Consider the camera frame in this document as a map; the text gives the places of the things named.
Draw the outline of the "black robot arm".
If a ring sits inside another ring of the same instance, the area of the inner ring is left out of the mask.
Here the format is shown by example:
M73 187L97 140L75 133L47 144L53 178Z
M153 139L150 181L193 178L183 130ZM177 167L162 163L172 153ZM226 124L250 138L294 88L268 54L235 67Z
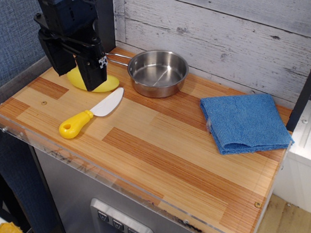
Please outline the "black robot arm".
M77 67L87 91L107 80L107 57L94 29L97 0L38 0L38 39L58 75Z

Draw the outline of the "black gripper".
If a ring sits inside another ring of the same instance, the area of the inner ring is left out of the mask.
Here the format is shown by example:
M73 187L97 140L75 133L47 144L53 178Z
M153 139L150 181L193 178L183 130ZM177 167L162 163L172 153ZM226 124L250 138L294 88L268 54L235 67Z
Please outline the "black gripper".
M107 57L94 30L97 0L38 0L38 3L42 10L35 16L40 25L38 38L57 74L68 73L77 62L87 91L106 82ZM62 46L81 48L74 58Z

